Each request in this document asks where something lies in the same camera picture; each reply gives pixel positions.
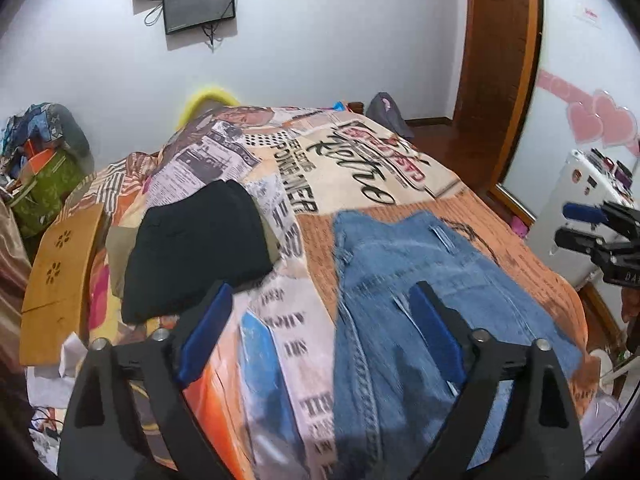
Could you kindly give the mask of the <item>right hand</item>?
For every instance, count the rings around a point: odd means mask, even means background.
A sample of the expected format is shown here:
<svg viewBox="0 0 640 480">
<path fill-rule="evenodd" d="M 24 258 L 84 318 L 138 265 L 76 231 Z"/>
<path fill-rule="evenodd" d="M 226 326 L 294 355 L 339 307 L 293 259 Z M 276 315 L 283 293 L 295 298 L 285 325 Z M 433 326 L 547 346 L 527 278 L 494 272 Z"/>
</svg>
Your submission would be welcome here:
<svg viewBox="0 0 640 480">
<path fill-rule="evenodd" d="M 625 323 L 629 323 L 640 313 L 640 290 L 625 287 L 620 296 L 622 297 L 622 313 L 620 315 Z"/>
</svg>

